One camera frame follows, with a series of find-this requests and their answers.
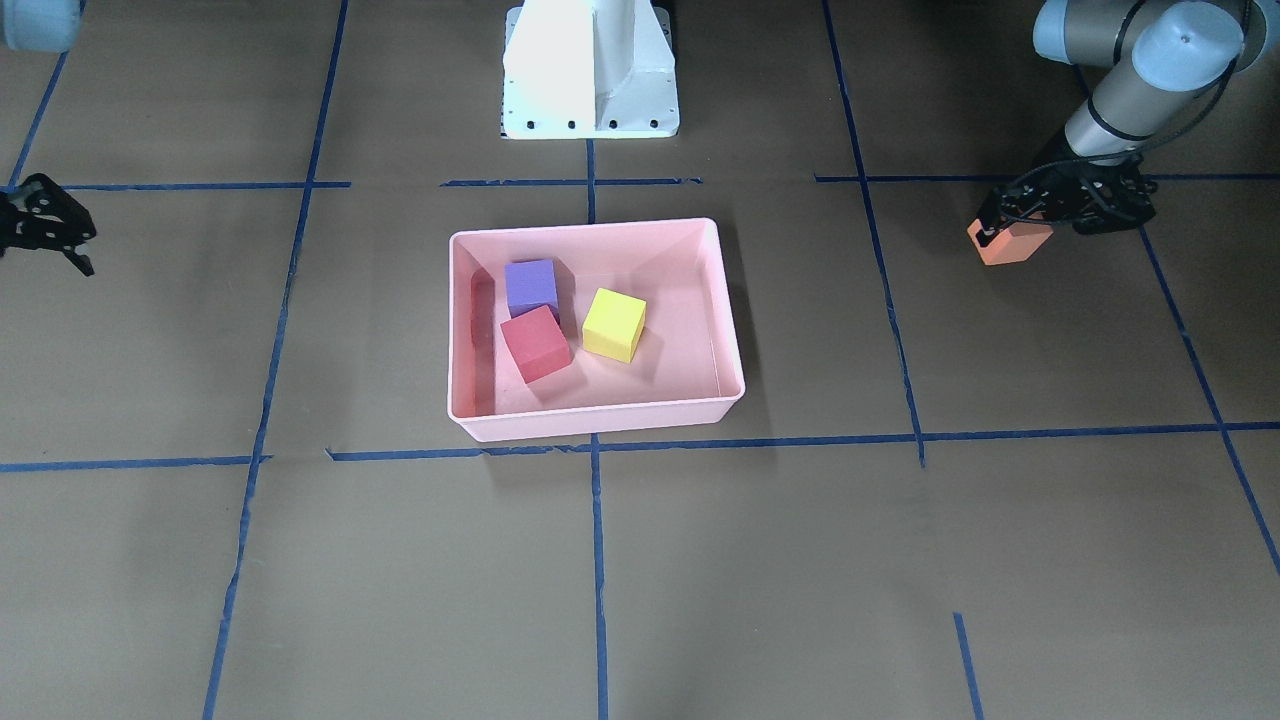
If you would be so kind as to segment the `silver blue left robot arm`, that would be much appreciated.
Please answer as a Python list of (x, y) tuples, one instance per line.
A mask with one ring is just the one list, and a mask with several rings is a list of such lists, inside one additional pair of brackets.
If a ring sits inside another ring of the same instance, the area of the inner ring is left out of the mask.
[(1060, 225), (1079, 234), (1135, 229), (1155, 217), (1147, 150), (1175, 119), (1277, 45), (1275, 1), (1047, 1), (1036, 51), (1105, 76), (1034, 156), (992, 188), (968, 233), (987, 265), (1021, 263)]

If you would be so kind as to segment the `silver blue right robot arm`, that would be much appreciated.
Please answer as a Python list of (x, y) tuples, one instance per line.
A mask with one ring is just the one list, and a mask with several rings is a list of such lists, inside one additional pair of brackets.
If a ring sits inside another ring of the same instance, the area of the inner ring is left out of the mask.
[[(3, 40), (15, 51), (63, 54), (81, 31), (77, 1), (4, 1)], [(63, 255), (82, 275), (95, 275), (82, 251), (97, 234), (93, 219), (65, 188), (33, 173), (1, 199), (1, 252), (46, 251)]]

